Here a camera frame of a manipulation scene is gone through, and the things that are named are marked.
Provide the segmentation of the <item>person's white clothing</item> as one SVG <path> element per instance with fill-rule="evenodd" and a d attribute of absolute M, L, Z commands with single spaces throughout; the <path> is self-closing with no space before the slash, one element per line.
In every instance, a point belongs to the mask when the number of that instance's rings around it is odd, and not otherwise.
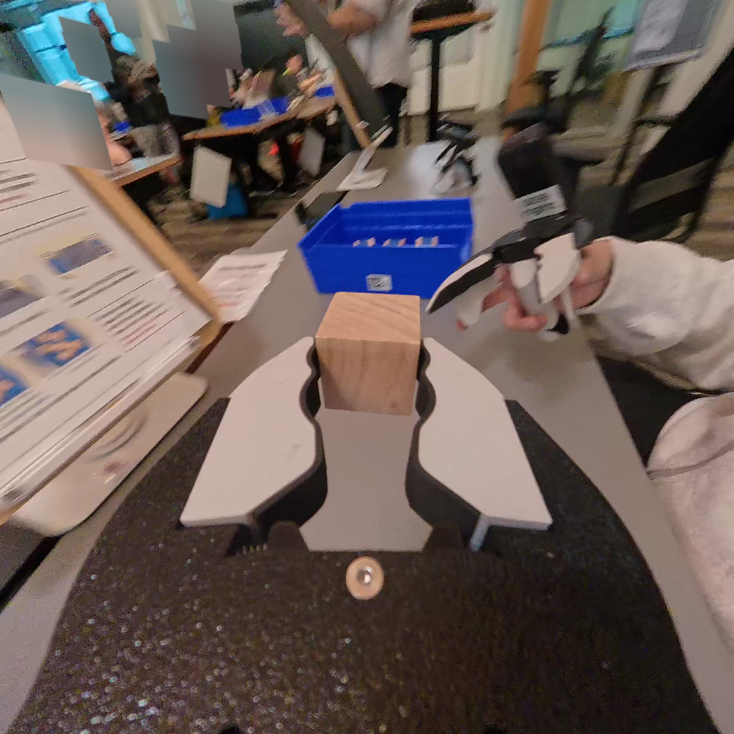
<path fill-rule="evenodd" d="M 676 411 L 656 439 L 647 475 L 732 658 L 732 393 L 696 399 Z"/>

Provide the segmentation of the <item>wall poster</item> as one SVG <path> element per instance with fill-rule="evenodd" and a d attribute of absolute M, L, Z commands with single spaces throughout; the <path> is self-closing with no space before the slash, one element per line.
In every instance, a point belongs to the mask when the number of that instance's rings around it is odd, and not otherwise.
<path fill-rule="evenodd" d="M 674 65 L 700 56 L 718 6 L 718 1 L 647 2 L 624 70 Z"/>

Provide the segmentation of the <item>printed paper sheet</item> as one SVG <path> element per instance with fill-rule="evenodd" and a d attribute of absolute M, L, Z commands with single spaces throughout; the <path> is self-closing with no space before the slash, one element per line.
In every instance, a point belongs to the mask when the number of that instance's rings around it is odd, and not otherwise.
<path fill-rule="evenodd" d="M 248 316 L 285 257 L 286 251 L 236 250 L 209 268 L 199 284 L 214 300 L 223 324 Z"/>

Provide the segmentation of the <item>grey and black tool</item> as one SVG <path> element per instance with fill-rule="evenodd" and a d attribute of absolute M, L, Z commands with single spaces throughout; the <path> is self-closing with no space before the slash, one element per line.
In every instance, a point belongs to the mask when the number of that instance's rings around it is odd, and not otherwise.
<path fill-rule="evenodd" d="M 435 160 L 437 179 L 433 192 L 440 195 L 473 192 L 482 178 L 473 152 L 479 138 L 472 132 L 449 132 L 440 142 L 443 149 Z"/>

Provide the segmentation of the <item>blue-taped wooden cube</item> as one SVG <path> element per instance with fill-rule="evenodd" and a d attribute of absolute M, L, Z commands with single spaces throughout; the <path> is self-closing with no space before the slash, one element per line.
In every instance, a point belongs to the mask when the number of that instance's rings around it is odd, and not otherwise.
<path fill-rule="evenodd" d="M 327 409 L 412 413 L 421 351 L 418 297 L 338 292 L 315 342 Z"/>

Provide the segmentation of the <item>white board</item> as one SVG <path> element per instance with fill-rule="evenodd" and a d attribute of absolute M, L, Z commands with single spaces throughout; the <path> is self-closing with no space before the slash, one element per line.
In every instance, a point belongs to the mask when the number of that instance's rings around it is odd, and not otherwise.
<path fill-rule="evenodd" d="M 207 206 L 225 206 L 231 180 L 232 159 L 203 145 L 192 156 L 189 197 Z"/>

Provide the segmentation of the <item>person's right forearm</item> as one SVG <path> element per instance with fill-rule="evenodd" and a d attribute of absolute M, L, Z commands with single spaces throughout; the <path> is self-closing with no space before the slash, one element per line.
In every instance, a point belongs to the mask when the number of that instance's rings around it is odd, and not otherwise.
<path fill-rule="evenodd" d="M 577 309 L 615 353 L 704 391 L 732 392 L 733 264 L 672 242 L 608 237 L 584 249 L 606 256 L 601 294 Z"/>

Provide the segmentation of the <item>grey slanted board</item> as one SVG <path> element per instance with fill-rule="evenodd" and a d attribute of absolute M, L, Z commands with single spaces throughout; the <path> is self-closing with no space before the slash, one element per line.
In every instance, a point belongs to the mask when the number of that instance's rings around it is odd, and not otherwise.
<path fill-rule="evenodd" d="M 361 148 L 379 149 L 391 133 L 389 116 L 346 42 L 314 2 L 286 1 L 286 5 L 329 54 L 335 67 L 335 80 L 341 82 L 343 89 L 339 104 Z"/>

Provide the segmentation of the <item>wooden door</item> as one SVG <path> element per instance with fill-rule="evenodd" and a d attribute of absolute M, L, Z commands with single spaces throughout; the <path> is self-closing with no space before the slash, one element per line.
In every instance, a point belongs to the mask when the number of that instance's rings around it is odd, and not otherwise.
<path fill-rule="evenodd" d="M 537 69 L 552 5 L 552 1 L 526 1 L 523 6 L 515 70 L 504 110 L 506 115 L 532 104 L 537 95 L 534 85 L 528 82 L 528 78 Z"/>

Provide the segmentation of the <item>white paper sign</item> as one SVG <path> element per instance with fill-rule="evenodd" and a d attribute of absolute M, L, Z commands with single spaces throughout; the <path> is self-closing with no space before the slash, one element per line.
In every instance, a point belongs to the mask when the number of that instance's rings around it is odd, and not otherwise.
<path fill-rule="evenodd" d="M 385 180 L 388 169 L 385 167 L 369 170 L 374 153 L 381 147 L 382 143 L 390 137 L 392 128 L 385 127 L 378 133 L 372 142 L 364 148 L 359 155 L 351 172 L 342 180 L 338 187 L 339 192 L 351 192 L 360 190 L 371 190 L 378 188 Z"/>

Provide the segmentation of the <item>cluster of wooden cubes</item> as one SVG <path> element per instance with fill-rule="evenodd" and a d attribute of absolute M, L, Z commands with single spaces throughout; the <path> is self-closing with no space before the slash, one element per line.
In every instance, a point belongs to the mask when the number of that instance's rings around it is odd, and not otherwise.
<path fill-rule="evenodd" d="M 425 247 L 437 247 L 439 244 L 438 236 L 418 236 L 415 239 L 408 238 L 386 238 L 378 239 L 375 236 L 368 238 L 362 238 L 354 240 L 352 246 L 355 248 L 425 248 Z"/>

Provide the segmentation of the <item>small blue bin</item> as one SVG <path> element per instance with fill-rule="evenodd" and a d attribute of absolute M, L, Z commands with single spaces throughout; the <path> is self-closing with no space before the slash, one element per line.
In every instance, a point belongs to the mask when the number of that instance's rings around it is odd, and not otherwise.
<path fill-rule="evenodd" d="M 287 96 L 266 98 L 262 102 L 221 112 L 219 122 L 227 128 L 257 125 L 263 121 L 284 115 L 289 110 L 291 100 Z"/>

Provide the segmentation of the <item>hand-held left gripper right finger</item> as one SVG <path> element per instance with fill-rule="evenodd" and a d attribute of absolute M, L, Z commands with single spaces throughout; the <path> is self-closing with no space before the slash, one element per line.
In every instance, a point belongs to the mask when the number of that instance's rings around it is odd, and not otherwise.
<path fill-rule="evenodd" d="M 491 528 L 546 531 L 553 520 L 503 394 L 433 338 L 421 343 L 406 468 L 410 508 L 480 551 Z"/>

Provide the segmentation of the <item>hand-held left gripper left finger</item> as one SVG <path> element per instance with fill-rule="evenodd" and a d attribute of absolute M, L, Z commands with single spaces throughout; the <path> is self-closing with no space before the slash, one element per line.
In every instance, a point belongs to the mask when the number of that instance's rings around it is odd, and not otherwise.
<path fill-rule="evenodd" d="M 319 377 L 315 339 L 305 337 L 234 390 L 180 515 L 183 526 L 300 527 L 322 508 Z"/>

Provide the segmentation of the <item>black chair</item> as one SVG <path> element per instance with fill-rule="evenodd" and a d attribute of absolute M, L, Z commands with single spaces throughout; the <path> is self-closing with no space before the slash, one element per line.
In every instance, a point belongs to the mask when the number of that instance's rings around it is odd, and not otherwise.
<path fill-rule="evenodd" d="M 676 115 L 624 185 L 585 188 L 577 202 L 593 238 L 686 242 L 732 146 L 733 50 Z"/>

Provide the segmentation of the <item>wooden high table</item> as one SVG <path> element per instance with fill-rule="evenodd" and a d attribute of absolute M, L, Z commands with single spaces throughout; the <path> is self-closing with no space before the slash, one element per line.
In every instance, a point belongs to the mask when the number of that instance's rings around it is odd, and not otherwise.
<path fill-rule="evenodd" d="M 496 11 L 473 10 L 466 13 L 414 21 L 410 26 L 413 41 L 429 41 L 429 104 L 427 112 L 427 142 L 437 141 L 440 103 L 440 63 L 442 44 L 451 37 L 467 32 L 472 27 L 488 26 Z"/>

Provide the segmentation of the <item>person's right hand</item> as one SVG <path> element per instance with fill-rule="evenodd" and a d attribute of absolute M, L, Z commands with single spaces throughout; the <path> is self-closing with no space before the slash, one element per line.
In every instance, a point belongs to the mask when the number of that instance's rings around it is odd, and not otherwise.
<path fill-rule="evenodd" d="M 564 291 L 564 296 L 556 299 L 555 308 L 574 313 L 593 305 L 609 284 L 613 264 L 610 239 L 598 239 L 584 247 L 575 278 Z M 544 313 L 532 314 L 524 307 L 519 291 L 512 284 L 509 267 L 500 265 L 496 275 L 499 283 L 483 298 L 480 313 L 504 305 L 501 320 L 507 329 L 528 333 L 548 331 L 547 316 Z"/>

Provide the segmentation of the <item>blue plastic bin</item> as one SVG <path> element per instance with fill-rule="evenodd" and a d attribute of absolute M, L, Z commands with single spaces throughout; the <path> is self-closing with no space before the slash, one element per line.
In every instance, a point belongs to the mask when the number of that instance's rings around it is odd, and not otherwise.
<path fill-rule="evenodd" d="M 354 240 L 438 236 L 437 247 L 354 248 Z M 299 242 L 322 294 L 387 293 L 430 299 L 473 251 L 467 197 L 337 204 Z"/>

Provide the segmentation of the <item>instruction sheets on wooden board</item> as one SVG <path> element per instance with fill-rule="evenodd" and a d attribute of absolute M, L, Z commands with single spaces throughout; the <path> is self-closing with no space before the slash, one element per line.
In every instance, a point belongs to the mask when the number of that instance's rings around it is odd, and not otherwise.
<path fill-rule="evenodd" d="M 83 523 L 207 390 L 211 297 L 107 176 L 26 155 L 2 99 L 1 510 Z"/>

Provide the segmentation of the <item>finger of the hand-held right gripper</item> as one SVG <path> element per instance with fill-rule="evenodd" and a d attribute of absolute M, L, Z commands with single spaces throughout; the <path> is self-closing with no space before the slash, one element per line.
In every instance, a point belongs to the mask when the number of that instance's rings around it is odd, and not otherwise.
<path fill-rule="evenodd" d="M 427 303 L 426 314 L 453 305 L 459 326 L 473 326 L 483 313 L 484 300 L 498 287 L 499 265 L 492 252 L 474 255 L 438 286 Z"/>
<path fill-rule="evenodd" d="M 573 233 L 533 246 L 530 258 L 509 264 L 512 286 L 521 305 L 553 305 L 572 283 L 580 262 Z"/>

